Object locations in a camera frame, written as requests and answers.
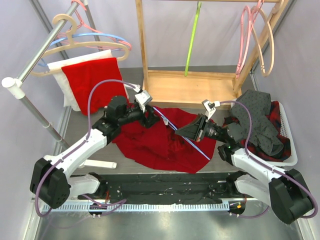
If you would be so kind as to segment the green hanger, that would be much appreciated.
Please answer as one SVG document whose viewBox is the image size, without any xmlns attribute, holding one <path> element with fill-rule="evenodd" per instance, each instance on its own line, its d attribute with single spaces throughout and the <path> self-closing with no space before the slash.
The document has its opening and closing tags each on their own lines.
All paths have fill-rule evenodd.
<svg viewBox="0 0 320 240">
<path fill-rule="evenodd" d="M 192 55 L 192 50 L 193 50 L 193 45 L 194 45 L 194 40 L 195 40 L 195 35 L 196 35 L 196 30 L 197 30 L 197 25 L 198 25 L 198 20 L 199 20 L 199 16 L 200 16 L 201 7 L 202 7 L 202 3 L 200 1 L 198 1 L 197 2 L 197 8 L 196 8 L 195 16 L 194 16 L 194 21 L 193 21 L 190 41 L 189 41 L 189 47 L 188 47 L 188 53 L 187 53 L 187 58 L 186 58 L 185 69 L 184 69 L 184 76 L 185 77 L 188 76 L 188 72 L 189 72 L 190 60 L 191 60 L 191 55 Z"/>
</svg>

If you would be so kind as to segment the pink hanger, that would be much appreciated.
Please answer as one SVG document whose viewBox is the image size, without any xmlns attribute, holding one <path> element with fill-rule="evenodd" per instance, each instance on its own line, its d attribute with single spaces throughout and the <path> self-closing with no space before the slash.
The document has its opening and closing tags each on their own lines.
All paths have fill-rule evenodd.
<svg viewBox="0 0 320 240">
<path fill-rule="evenodd" d="M 245 61 L 248 55 L 249 45 L 251 33 L 254 27 L 254 23 L 258 16 L 258 12 L 261 9 L 264 0 L 258 0 L 257 4 L 250 8 L 246 5 L 243 8 L 240 18 L 240 49 L 239 49 L 239 58 L 238 63 L 236 65 L 235 70 L 235 78 L 238 79 L 243 67 L 245 65 Z"/>
<path fill-rule="evenodd" d="M 112 40 L 114 43 L 124 45 L 129 51 L 132 50 L 132 45 L 123 37 L 113 35 L 113 34 L 103 33 L 102 31 L 99 31 L 96 29 L 96 26 L 93 21 L 93 17 L 89 8 L 89 3 L 87 0 L 71 0 L 70 3 L 79 4 L 79 6 L 83 9 L 87 17 L 88 23 L 85 22 L 85 20 L 82 18 L 82 15 L 79 13 L 78 10 L 74 11 L 74 14 L 78 20 L 78 25 L 76 26 L 76 29 L 86 28 L 87 30 L 89 30 L 89 32 L 83 33 L 82 34 L 83 36 L 93 36 L 95 37 L 96 41 L 100 40 L 99 37 L 106 37 Z"/>
</svg>

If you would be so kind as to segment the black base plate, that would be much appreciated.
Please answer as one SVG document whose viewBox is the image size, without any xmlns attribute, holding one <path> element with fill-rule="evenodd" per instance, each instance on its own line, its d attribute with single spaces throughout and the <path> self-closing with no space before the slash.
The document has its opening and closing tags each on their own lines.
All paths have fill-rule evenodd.
<svg viewBox="0 0 320 240">
<path fill-rule="evenodd" d="M 105 174 L 100 176 L 102 188 L 89 197 L 94 200 L 122 199 L 127 204 L 218 204 L 223 199 L 245 196 L 232 188 L 228 180 L 233 173 L 156 173 Z"/>
</svg>

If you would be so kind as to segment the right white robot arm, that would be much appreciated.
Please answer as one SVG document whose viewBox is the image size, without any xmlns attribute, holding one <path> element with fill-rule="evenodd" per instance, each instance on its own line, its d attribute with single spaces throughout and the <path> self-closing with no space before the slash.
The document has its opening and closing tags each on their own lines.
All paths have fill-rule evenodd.
<svg viewBox="0 0 320 240">
<path fill-rule="evenodd" d="M 198 114 L 189 124 L 178 128 L 181 137 L 200 142 L 204 138 L 222 142 L 218 153 L 223 161 L 241 169 L 235 180 L 226 184 L 226 193 L 233 198 L 249 195 L 271 207 L 285 224 L 299 218 L 313 218 L 319 206 L 296 169 L 285 170 L 252 155 L 241 145 L 244 139 L 241 127 L 232 122 L 219 126 Z"/>
</svg>

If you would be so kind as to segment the grey dotted garment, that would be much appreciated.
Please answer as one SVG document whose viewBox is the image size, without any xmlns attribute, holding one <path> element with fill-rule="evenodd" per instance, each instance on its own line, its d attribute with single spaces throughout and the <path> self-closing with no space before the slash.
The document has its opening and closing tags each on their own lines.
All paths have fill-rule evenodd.
<svg viewBox="0 0 320 240">
<path fill-rule="evenodd" d="M 237 100 L 249 110 L 251 115 L 251 134 L 249 142 L 259 147 L 268 156 L 276 156 L 283 148 L 278 139 L 278 130 L 267 118 L 271 111 L 271 95 L 269 93 L 247 90 Z"/>
</svg>

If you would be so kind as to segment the red plaid garment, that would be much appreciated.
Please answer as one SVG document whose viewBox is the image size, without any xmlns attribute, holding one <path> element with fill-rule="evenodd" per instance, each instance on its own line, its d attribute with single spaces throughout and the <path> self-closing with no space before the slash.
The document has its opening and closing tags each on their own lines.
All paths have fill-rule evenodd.
<svg viewBox="0 0 320 240">
<path fill-rule="evenodd" d="M 267 115 L 267 118 L 271 121 L 271 123 L 273 123 L 273 125 L 278 130 L 277 138 L 283 143 L 283 150 L 275 156 L 269 156 L 266 153 L 264 153 L 259 147 L 250 143 L 250 141 L 247 145 L 247 148 L 250 152 L 252 152 L 253 154 L 265 161 L 278 163 L 284 162 L 291 155 L 291 143 L 289 138 L 281 135 L 282 123 L 279 102 L 271 101 L 271 110 L 269 115 Z"/>
</svg>

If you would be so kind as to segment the beige wooden hanger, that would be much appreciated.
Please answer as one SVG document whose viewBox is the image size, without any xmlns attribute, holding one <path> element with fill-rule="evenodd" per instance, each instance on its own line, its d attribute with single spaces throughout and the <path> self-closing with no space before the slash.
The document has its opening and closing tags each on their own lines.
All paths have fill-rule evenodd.
<svg viewBox="0 0 320 240">
<path fill-rule="evenodd" d="M 263 30 L 266 33 L 266 40 L 269 43 L 269 52 L 270 52 L 270 58 L 269 58 L 269 68 L 266 69 L 265 66 L 265 61 L 264 61 L 264 54 L 262 51 L 263 48 L 263 41 L 259 39 L 257 36 L 257 33 L 255 31 L 255 28 L 252 27 L 252 33 L 253 33 L 253 38 L 255 41 L 255 47 L 257 50 L 258 54 L 258 59 L 259 59 L 259 64 L 260 64 L 260 71 L 261 75 L 263 77 L 268 77 L 270 73 L 273 70 L 274 67 L 274 61 L 275 61 L 275 43 L 274 43 L 274 33 L 273 30 L 280 19 L 280 16 L 284 10 L 285 7 L 285 1 L 284 0 L 279 0 L 272 8 L 270 11 L 269 16 L 266 16 L 264 10 L 262 9 L 262 3 L 259 4 L 259 6 L 256 6 L 254 11 L 260 15 L 263 19 L 264 22 L 264 27 Z"/>
<path fill-rule="evenodd" d="M 96 30 L 94 30 L 93 32 L 77 34 L 76 31 L 78 29 L 78 26 L 76 24 L 76 21 L 72 16 L 67 15 L 67 14 L 61 13 L 61 14 L 56 15 L 53 18 L 52 23 L 57 25 L 58 22 L 62 21 L 62 20 L 70 22 L 71 27 L 63 35 L 61 35 L 60 38 L 52 41 L 49 44 L 49 47 L 56 45 L 56 44 L 63 42 L 63 41 L 67 41 L 67 44 L 57 46 L 54 48 L 50 48 L 50 49 L 47 48 L 46 51 L 40 55 L 41 58 L 55 54 L 55 53 L 59 53 L 62 51 L 71 50 L 71 49 L 75 49 L 75 48 L 82 48 L 82 47 L 94 48 L 94 49 L 99 49 L 102 51 L 105 51 L 105 50 L 120 51 L 121 50 L 121 51 L 123 51 L 123 56 L 118 57 L 117 60 L 124 61 L 128 58 L 130 50 L 131 50 L 131 45 L 125 39 L 118 37 L 118 36 L 115 36 L 115 35 L 97 32 Z M 84 37 L 84 36 L 108 37 L 108 38 L 113 39 L 113 41 L 83 41 L 83 42 L 74 41 L 74 38 Z"/>
</svg>

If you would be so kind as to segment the dark red skirt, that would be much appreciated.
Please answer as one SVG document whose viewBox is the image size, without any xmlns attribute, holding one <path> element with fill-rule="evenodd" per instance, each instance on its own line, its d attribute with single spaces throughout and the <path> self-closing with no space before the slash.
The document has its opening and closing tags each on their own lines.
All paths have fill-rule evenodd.
<svg viewBox="0 0 320 240">
<path fill-rule="evenodd" d="M 121 133 L 112 141 L 126 158 L 154 169 L 178 171 L 195 174 L 201 170 L 214 155 L 217 141 L 205 138 L 195 145 L 191 144 L 165 125 L 161 119 L 150 128 L 138 121 L 124 125 Z"/>
</svg>

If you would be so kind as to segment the blue hanger left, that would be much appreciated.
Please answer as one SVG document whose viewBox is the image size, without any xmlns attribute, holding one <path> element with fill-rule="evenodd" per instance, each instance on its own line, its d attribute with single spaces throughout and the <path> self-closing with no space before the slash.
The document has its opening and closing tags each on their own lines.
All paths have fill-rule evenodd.
<svg viewBox="0 0 320 240">
<path fill-rule="evenodd" d="M 106 37 L 111 41 L 76 41 L 77 38 L 81 37 Z M 49 50 L 47 50 L 43 56 L 46 57 L 55 53 L 76 48 L 93 48 L 103 51 L 123 51 L 123 55 L 117 59 L 119 61 L 124 61 L 128 58 L 132 46 L 124 38 L 107 33 L 59 33 L 57 39 L 49 44 Z"/>
</svg>

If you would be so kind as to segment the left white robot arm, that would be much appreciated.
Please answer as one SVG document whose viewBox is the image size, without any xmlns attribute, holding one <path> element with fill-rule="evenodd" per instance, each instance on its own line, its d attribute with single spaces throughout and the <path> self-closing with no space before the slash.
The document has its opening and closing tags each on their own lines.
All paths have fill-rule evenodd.
<svg viewBox="0 0 320 240">
<path fill-rule="evenodd" d="M 103 111 L 103 116 L 89 125 L 88 132 L 57 156 L 45 156 L 34 165 L 30 191 L 35 200 L 42 200 L 57 209 L 67 199 L 90 194 L 100 200 L 107 192 L 103 180 L 96 173 L 73 177 L 73 172 L 91 155 L 110 144 L 120 133 L 122 126 L 139 122 L 150 128 L 159 121 L 149 105 L 152 97 L 142 91 L 135 95 L 132 105 L 123 96 L 115 96 Z"/>
</svg>

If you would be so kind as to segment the pink hanger right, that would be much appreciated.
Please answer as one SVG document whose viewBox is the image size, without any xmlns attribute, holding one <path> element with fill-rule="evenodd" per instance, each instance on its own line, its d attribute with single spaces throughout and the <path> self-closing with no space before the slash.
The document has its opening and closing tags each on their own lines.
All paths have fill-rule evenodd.
<svg viewBox="0 0 320 240">
<path fill-rule="evenodd" d="M 251 33 L 254 27 L 254 23 L 258 16 L 258 12 L 261 9 L 264 0 L 258 0 L 257 4 L 250 8 L 246 5 L 243 8 L 240 18 L 240 49 L 239 49 L 239 58 L 238 63 L 236 65 L 235 70 L 235 78 L 238 79 L 243 67 L 245 65 L 245 61 L 248 55 L 249 45 Z"/>
</svg>

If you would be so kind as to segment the white hung cloth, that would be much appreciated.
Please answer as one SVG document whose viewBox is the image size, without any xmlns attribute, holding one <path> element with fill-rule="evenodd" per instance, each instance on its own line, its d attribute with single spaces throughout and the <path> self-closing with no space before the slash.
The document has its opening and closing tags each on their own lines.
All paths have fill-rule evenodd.
<svg viewBox="0 0 320 240">
<path fill-rule="evenodd" d="M 80 107 L 75 99 L 75 96 L 71 90 L 69 81 L 62 71 L 62 67 L 70 66 L 78 63 L 83 63 L 92 60 L 106 59 L 106 58 L 114 58 L 112 56 L 112 52 L 110 50 L 104 50 L 100 52 L 95 52 L 83 56 L 78 56 L 74 58 L 70 58 L 67 60 L 61 60 L 57 62 L 52 62 L 48 64 L 48 68 L 52 71 L 54 69 L 61 69 L 61 72 L 57 74 L 53 74 L 55 80 L 57 81 L 59 87 L 61 88 L 64 94 L 64 106 L 71 106 L 72 109 L 76 112 L 81 112 Z"/>
</svg>

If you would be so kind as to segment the white plastic laundry basket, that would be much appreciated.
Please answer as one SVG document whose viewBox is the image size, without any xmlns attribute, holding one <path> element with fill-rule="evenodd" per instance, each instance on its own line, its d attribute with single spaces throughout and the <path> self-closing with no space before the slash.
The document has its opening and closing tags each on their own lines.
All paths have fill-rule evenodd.
<svg viewBox="0 0 320 240">
<path fill-rule="evenodd" d="M 284 167 L 284 166 L 291 167 L 291 166 L 294 166 L 298 162 L 298 157 L 297 157 L 294 142 L 292 140 L 292 134 L 290 132 L 290 128 L 288 127 L 288 121 L 285 119 L 285 111 L 284 111 L 284 108 L 280 102 L 279 102 L 279 109 L 280 109 L 280 119 L 281 119 L 280 134 L 283 135 L 284 137 L 287 137 L 290 139 L 290 147 L 291 147 L 290 157 L 283 162 L 266 161 L 266 160 L 260 158 L 259 156 L 255 155 L 254 153 L 250 152 L 248 148 L 247 149 L 248 149 L 249 153 L 254 155 L 256 158 L 260 158 L 260 159 L 262 159 L 272 165 L 275 165 L 277 167 Z"/>
</svg>

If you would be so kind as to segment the bright red hung garment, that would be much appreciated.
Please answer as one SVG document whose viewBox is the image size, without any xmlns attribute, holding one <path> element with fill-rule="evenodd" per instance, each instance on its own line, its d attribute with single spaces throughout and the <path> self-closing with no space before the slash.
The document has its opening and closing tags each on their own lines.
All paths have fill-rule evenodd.
<svg viewBox="0 0 320 240">
<path fill-rule="evenodd" d="M 88 100 L 95 85 L 104 80 L 122 81 L 122 75 L 115 57 L 95 59 L 61 68 L 83 115 L 88 114 Z M 109 104 L 115 96 L 128 99 L 126 88 L 118 82 L 103 83 L 94 91 L 90 102 L 90 113 L 96 113 Z"/>
</svg>

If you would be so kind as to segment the pink hanger left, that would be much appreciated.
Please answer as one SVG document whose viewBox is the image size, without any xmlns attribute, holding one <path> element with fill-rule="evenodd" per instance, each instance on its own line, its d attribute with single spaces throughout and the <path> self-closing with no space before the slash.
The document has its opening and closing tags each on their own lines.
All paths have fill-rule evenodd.
<svg viewBox="0 0 320 240">
<path fill-rule="evenodd" d="M 83 33 L 82 34 L 83 36 L 93 36 L 95 37 L 96 41 L 100 40 L 99 37 L 106 37 L 112 40 L 114 43 L 124 45 L 129 51 L 132 50 L 132 45 L 123 37 L 113 35 L 113 34 L 103 33 L 102 31 L 99 31 L 96 29 L 96 26 L 93 21 L 93 17 L 89 8 L 89 3 L 87 0 L 71 0 L 70 3 L 79 4 L 79 6 L 83 9 L 87 17 L 88 23 L 85 22 L 85 20 L 82 18 L 82 15 L 79 13 L 78 10 L 74 11 L 74 14 L 78 20 L 78 25 L 76 26 L 76 29 L 86 28 L 87 30 L 89 30 L 89 32 Z"/>
</svg>

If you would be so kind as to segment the beige wooden hanger left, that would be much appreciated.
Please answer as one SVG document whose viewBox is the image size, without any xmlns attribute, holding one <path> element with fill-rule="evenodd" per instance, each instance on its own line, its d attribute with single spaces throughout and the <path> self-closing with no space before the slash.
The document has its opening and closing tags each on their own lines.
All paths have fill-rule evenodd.
<svg viewBox="0 0 320 240">
<path fill-rule="evenodd" d="M 55 54 L 55 53 L 59 53 L 62 51 L 71 50 L 71 49 L 75 49 L 75 48 L 82 48 L 82 47 L 94 48 L 94 49 L 99 49 L 102 51 L 105 51 L 105 50 L 120 51 L 121 50 L 121 51 L 123 51 L 123 56 L 118 57 L 117 60 L 124 61 L 128 58 L 130 50 L 131 50 L 131 45 L 125 39 L 118 37 L 118 36 L 115 36 L 115 35 L 97 32 L 96 30 L 94 30 L 93 32 L 77 34 L 76 31 L 78 29 L 78 26 L 76 24 L 76 21 L 72 16 L 67 15 L 67 14 L 61 13 L 61 14 L 56 15 L 53 18 L 52 23 L 57 25 L 58 22 L 62 21 L 62 20 L 70 22 L 71 27 L 63 35 L 61 35 L 60 38 L 52 41 L 49 44 L 49 47 L 56 45 L 56 44 L 63 42 L 63 41 L 67 41 L 67 44 L 57 46 L 54 48 L 50 48 L 50 49 L 47 48 L 46 51 L 40 55 L 41 58 Z M 108 38 L 113 39 L 113 41 L 83 41 L 83 42 L 74 41 L 74 38 L 84 37 L 84 36 L 108 37 Z"/>
</svg>

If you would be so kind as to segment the beige wooden hanger right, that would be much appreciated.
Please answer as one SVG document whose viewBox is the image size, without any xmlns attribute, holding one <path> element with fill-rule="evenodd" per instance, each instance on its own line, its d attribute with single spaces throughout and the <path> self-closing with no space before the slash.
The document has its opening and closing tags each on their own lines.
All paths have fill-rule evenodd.
<svg viewBox="0 0 320 240">
<path fill-rule="evenodd" d="M 255 31 L 255 28 L 252 27 L 252 33 L 253 33 L 253 38 L 255 41 L 255 47 L 257 50 L 258 54 L 258 59 L 259 59 L 259 64 L 260 64 L 260 71 L 261 75 L 263 77 L 268 77 L 270 73 L 273 70 L 274 67 L 274 61 L 275 61 L 275 43 L 274 43 L 274 33 L 273 30 L 280 19 L 280 16 L 284 10 L 285 7 L 285 1 L 284 0 L 279 0 L 272 8 L 270 11 L 269 16 L 266 16 L 264 10 L 262 9 L 262 3 L 259 4 L 259 6 L 256 6 L 254 11 L 260 15 L 263 19 L 264 22 L 264 27 L 263 30 L 266 33 L 266 40 L 269 43 L 269 52 L 270 52 L 270 58 L 269 58 L 269 68 L 266 69 L 265 66 L 265 61 L 264 61 L 264 54 L 262 51 L 263 48 L 263 41 L 259 39 L 257 36 L 257 33 Z"/>
</svg>

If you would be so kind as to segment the wooden clothes rack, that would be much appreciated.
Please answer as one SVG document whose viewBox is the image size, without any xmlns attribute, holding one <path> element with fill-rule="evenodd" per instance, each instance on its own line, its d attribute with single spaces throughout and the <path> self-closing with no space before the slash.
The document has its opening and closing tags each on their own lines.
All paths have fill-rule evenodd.
<svg viewBox="0 0 320 240">
<path fill-rule="evenodd" d="M 283 12 L 278 22 L 285 15 L 290 3 L 291 1 L 289 0 L 284 1 Z M 259 61 L 256 46 L 251 54 L 247 54 L 248 60 L 245 61 L 238 79 L 236 79 L 236 73 L 191 71 L 188 76 L 184 76 L 183 71 L 150 70 L 148 68 L 143 2 L 137 0 L 135 6 L 143 68 L 143 87 L 152 95 L 153 105 L 159 107 L 199 108 L 201 101 L 204 99 L 226 101 L 237 98 L 242 94 L 241 88 L 245 79 L 254 63 Z M 263 29 L 261 34 L 257 36 L 262 40 L 264 64 L 265 68 L 268 69 L 270 50 L 269 43 L 266 40 L 266 31 Z"/>
</svg>

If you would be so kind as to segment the blue wire hanger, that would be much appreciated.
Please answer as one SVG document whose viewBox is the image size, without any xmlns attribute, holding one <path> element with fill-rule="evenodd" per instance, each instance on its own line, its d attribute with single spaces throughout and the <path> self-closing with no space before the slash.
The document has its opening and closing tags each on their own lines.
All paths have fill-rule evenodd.
<svg viewBox="0 0 320 240">
<path fill-rule="evenodd" d="M 159 110 L 157 109 L 155 106 L 153 107 L 153 109 L 160 115 L 160 117 L 162 118 L 164 124 L 166 126 L 170 126 L 174 131 L 176 131 L 178 128 Z M 190 145 L 192 146 L 198 153 L 200 153 L 202 156 L 204 156 L 208 161 L 210 161 L 211 159 L 199 148 L 197 147 L 190 139 L 182 136 L 182 138 Z"/>
</svg>

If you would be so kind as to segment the metal clothes rack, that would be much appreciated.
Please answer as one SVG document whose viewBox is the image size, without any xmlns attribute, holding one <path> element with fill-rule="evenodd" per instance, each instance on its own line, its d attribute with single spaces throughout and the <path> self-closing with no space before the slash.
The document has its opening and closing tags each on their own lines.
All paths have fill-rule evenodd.
<svg viewBox="0 0 320 240">
<path fill-rule="evenodd" d="M 69 16 L 72 16 L 75 13 L 75 10 L 79 7 L 79 4 L 74 2 L 71 3 L 66 13 Z M 65 139 L 54 129 L 53 125 L 49 123 L 48 120 L 39 112 L 39 110 L 31 103 L 31 101 L 26 97 L 25 92 L 21 89 L 23 82 L 29 75 L 36 77 L 45 77 L 54 74 L 60 73 L 62 70 L 59 68 L 54 70 L 49 70 L 45 72 L 35 72 L 33 71 L 36 64 L 42 59 L 41 54 L 43 54 L 46 49 L 50 49 L 49 44 L 58 38 L 58 34 L 63 34 L 71 27 L 71 23 L 66 20 L 60 20 L 57 25 L 50 31 L 48 37 L 44 41 L 43 45 L 40 47 L 35 56 L 30 60 L 27 66 L 24 68 L 22 73 L 17 78 L 5 77 L 1 84 L 4 88 L 8 89 L 9 92 L 18 100 L 26 106 L 26 108 L 40 121 L 42 126 L 48 130 L 51 136 L 56 140 L 56 142 L 66 150 L 69 148 L 69 144 Z"/>
</svg>

